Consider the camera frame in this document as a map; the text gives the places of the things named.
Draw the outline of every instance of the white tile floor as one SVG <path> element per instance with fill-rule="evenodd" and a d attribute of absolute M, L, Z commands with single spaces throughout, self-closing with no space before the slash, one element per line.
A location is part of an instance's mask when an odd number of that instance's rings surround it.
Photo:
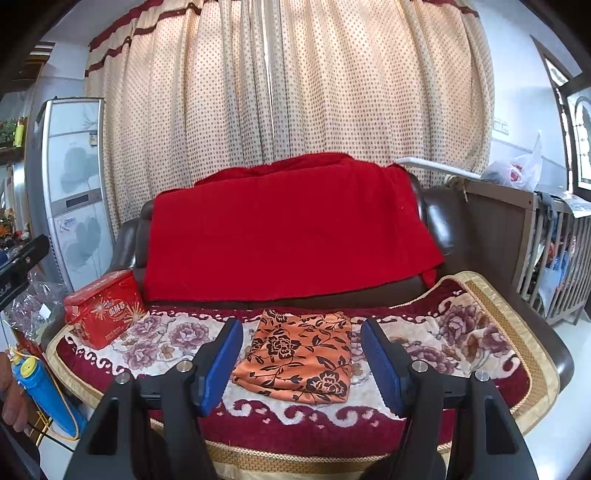
<path fill-rule="evenodd" d="M 552 410 L 525 437 L 540 480 L 566 480 L 591 443 L 591 321 L 583 314 L 577 326 L 563 323 L 556 331 L 573 355 L 575 372 Z M 47 439 L 39 450 L 48 480 L 61 480 L 72 454 Z"/>

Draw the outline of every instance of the orange fabric with black flowers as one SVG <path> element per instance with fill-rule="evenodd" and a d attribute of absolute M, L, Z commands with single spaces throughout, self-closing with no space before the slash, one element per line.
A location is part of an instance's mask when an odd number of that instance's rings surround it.
<path fill-rule="evenodd" d="M 266 310 L 235 384 L 279 400 L 339 403 L 351 378 L 351 321 L 341 312 L 295 316 Z"/>

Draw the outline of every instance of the red blanket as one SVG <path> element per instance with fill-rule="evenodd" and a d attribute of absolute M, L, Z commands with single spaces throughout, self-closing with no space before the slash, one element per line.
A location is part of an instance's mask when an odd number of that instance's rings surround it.
<path fill-rule="evenodd" d="M 346 154 L 230 168 L 154 200 L 148 301 L 275 300 L 375 287 L 443 262 L 407 172 Z"/>

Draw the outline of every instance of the red gift box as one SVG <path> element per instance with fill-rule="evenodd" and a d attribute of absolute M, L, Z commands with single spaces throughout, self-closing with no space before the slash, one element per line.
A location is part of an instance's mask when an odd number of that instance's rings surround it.
<path fill-rule="evenodd" d="M 106 347 L 145 315 L 144 303 L 131 270 L 103 275 L 64 299 L 66 322 L 82 342 Z"/>

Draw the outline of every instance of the ceiling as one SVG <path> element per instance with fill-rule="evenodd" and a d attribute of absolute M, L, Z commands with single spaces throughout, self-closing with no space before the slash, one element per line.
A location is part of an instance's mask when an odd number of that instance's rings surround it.
<path fill-rule="evenodd" d="M 88 45 L 129 9 L 144 0 L 81 0 L 43 37 L 46 41 Z"/>

